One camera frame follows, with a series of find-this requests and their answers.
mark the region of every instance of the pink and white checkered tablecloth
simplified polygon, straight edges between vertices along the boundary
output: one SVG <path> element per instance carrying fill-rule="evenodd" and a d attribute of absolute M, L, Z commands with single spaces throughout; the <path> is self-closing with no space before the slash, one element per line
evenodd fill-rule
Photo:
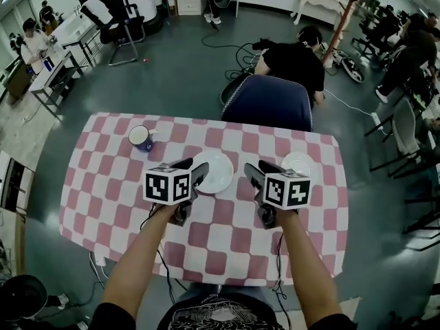
<path fill-rule="evenodd" d="M 139 124 L 157 129 L 150 153 L 133 148 L 127 136 Z M 162 239 L 173 278 L 216 285 L 273 285 L 278 278 L 276 246 L 281 229 L 264 230 L 256 214 L 256 191 L 245 178 L 246 163 L 280 164 L 299 151 L 317 163 L 311 206 L 300 219 L 333 276 L 342 271 L 349 212 L 347 184 L 336 140 L 329 135 L 190 118 L 95 113 L 84 127 L 63 186 L 60 233 L 118 261 L 134 240 L 151 207 L 142 199 L 141 173 L 162 162 L 219 149 L 234 165 L 230 186 L 200 195 L 184 227 L 168 224 Z M 293 283 L 285 244 L 282 278 Z M 156 256 L 153 270 L 166 275 Z"/>

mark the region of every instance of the chair back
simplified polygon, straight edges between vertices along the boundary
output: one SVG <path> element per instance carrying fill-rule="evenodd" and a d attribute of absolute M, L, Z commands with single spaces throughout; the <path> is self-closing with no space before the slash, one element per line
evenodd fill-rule
<path fill-rule="evenodd" d="M 397 148 L 403 155 L 415 153 L 420 149 L 415 139 L 415 125 L 413 108 L 409 100 L 404 98 L 394 111 L 392 123 Z"/>
<path fill-rule="evenodd" d="M 251 75 L 237 88 L 221 114 L 226 122 L 313 131 L 309 96 L 295 82 Z"/>

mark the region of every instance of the blue chair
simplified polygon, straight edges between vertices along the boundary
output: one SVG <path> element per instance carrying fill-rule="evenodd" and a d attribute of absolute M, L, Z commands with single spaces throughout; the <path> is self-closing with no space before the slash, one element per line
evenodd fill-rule
<path fill-rule="evenodd" d="M 309 96 L 295 82 L 271 76 L 248 76 L 221 113 L 226 122 L 313 131 Z"/>

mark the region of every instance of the black shirt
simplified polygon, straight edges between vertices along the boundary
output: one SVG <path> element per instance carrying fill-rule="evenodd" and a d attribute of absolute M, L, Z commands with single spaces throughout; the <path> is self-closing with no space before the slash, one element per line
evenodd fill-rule
<path fill-rule="evenodd" d="M 311 48 L 302 43 L 277 44 L 267 50 L 263 58 L 271 69 L 271 76 L 302 85 L 313 107 L 315 92 L 324 90 L 325 70 Z"/>
<path fill-rule="evenodd" d="M 408 46 L 402 54 L 416 69 L 428 61 L 430 67 L 435 66 L 437 59 L 437 46 L 431 34 L 423 30 L 415 30 L 408 33 Z"/>
<path fill-rule="evenodd" d="M 103 303 L 96 309 L 89 327 L 89 330 L 101 329 L 135 330 L 136 322 L 119 306 Z M 283 330 L 271 307 L 243 294 L 195 297 L 179 302 L 166 313 L 157 329 Z M 356 326 L 346 316 L 336 314 L 320 320 L 310 329 L 352 330 Z"/>
<path fill-rule="evenodd" d="M 428 26 L 425 23 L 425 18 L 421 14 L 413 14 L 410 17 L 410 20 L 411 24 L 408 27 L 408 31 L 429 30 Z"/>
<path fill-rule="evenodd" d="M 42 8 L 40 11 L 40 19 L 45 20 L 47 22 L 52 22 L 55 19 L 54 16 L 54 9 L 50 6 L 46 6 L 45 8 Z"/>

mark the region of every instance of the power strip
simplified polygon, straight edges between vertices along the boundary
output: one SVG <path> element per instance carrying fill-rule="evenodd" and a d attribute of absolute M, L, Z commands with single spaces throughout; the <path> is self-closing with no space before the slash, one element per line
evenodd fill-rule
<path fill-rule="evenodd" d="M 379 116 L 377 116 L 376 113 L 371 113 L 371 117 L 373 118 L 373 121 L 374 121 L 374 123 L 375 123 L 376 126 L 379 126 L 380 123 L 382 122 L 382 121 L 379 119 Z M 381 127 L 378 129 L 378 131 L 383 131 L 383 130 L 384 130 L 384 127 L 383 127 L 383 126 L 381 126 Z"/>

